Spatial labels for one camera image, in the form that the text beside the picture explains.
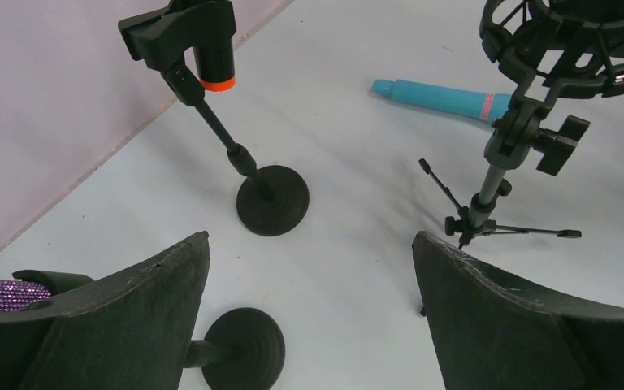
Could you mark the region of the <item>black microphone orange end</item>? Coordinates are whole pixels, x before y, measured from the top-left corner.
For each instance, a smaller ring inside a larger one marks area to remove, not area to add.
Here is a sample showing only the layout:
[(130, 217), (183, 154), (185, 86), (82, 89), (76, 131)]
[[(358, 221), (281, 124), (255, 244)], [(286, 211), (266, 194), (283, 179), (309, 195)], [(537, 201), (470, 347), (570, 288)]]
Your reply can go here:
[(211, 92), (224, 92), (236, 84), (233, 45), (230, 40), (193, 48), (201, 85)]

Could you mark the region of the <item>blue microphone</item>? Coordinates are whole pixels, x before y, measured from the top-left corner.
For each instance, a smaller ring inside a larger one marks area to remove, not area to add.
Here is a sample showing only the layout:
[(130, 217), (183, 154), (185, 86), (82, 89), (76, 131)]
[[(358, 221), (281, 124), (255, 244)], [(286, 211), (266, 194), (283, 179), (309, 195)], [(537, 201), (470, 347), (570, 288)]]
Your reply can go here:
[(508, 93), (481, 93), (402, 79), (375, 79), (370, 90), (394, 102), (461, 115), (488, 124), (502, 118), (512, 100)]

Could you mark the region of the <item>black tripod shock mount stand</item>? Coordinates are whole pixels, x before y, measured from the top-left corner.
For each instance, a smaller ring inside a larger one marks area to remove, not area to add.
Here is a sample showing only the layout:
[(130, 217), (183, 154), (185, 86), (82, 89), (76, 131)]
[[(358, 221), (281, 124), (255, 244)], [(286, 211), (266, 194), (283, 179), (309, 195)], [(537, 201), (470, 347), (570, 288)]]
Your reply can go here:
[(537, 170), (556, 176), (589, 129), (568, 116), (551, 129), (544, 121), (561, 99), (624, 95), (624, 1), (488, 1), (479, 22), (488, 59), (515, 88), (484, 147), (487, 172), (468, 204), (454, 203), (444, 233), (458, 249), (488, 236), (531, 235), (534, 229), (493, 218), (511, 192), (506, 176), (531, 151)]

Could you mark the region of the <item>purple glitter microphone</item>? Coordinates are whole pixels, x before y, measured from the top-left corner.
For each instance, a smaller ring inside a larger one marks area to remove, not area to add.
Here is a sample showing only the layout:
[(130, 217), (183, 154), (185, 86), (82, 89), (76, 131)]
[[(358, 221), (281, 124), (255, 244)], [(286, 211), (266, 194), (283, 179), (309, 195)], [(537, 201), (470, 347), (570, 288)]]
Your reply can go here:
[(47, 287), (36, 282), (0, 279), (0, 312), (24, 307), (52, 296)]

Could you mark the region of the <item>black fork clip stand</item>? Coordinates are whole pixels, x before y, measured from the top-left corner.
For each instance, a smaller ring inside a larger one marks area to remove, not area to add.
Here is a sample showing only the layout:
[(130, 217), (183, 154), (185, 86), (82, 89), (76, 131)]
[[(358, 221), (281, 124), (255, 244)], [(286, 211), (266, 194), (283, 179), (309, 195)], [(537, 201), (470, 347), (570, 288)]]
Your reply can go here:
[(170, 1), (155, 11), (120, 20), (118, 29), (132, 59), (160, 73), (177, 99), (199, 113), (224, 145), (231, 165), (244, 176), (236, 195), (236, 213), (243, 226), (259, 236), (281, 236), (297, 227), (310, 204), (306, 181), (290, 167), (259, 167), (210, 107), (206, 101), (210, 91), (198, 79), (193, 48), (232, 42), (236, 33), (232, 2)]

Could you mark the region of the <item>black ring clip stand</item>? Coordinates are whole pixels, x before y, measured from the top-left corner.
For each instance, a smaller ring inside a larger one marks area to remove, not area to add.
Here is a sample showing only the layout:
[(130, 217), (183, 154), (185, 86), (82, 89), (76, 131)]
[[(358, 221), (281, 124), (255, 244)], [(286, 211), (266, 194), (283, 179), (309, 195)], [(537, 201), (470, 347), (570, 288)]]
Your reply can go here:
[(285, 343), (267, 313), (241, 307), (222, 314), (202, 338), (191, 337), (183, 364), (211, 389), (269, 389), (284, 367)]

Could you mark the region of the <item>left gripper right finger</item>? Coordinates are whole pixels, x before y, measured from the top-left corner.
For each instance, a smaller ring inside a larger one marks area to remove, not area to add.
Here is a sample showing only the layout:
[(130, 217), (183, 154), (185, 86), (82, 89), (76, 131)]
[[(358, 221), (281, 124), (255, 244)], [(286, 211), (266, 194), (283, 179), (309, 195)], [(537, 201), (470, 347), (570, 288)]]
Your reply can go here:
[(624, 307), (575, 297), (420, 232), (414, 269), (448, 389), (624, 389)]

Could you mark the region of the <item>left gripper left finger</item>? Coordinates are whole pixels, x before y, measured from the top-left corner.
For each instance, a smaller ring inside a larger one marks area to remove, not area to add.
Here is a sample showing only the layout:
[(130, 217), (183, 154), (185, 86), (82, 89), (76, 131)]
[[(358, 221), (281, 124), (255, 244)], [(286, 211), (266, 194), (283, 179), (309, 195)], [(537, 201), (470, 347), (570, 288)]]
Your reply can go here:
[(0, 389), (176, 389), (210, 266), (206, 232), (0, 313)]

